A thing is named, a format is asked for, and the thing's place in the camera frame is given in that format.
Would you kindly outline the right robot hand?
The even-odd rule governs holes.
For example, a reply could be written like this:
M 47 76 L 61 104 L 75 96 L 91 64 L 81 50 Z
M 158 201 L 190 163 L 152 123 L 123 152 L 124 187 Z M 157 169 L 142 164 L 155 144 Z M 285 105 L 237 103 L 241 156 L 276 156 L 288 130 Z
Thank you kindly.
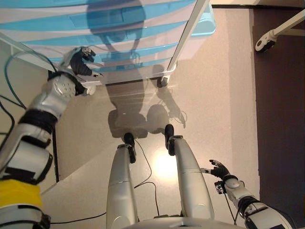
M 224 179 L 225 176 L 230 175 L 228 169 L 219 161 L 210 159 L 209 162 L 213 165 L 212 169 L 200 168 L 200 172 L 213 175 L 220 179 Z

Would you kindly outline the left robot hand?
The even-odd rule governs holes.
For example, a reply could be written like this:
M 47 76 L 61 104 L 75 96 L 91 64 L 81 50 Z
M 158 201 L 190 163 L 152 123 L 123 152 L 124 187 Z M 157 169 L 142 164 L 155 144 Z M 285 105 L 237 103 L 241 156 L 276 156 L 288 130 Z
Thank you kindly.
M 59 67 L 60 69 L 71 67 L 75 75 L 103 77 L 102 73 L 93 71 L 85 63 L 85 61 L 94 62 L 95 55 L 95 52 L 88 46 L 76 47 L 64 54 Z

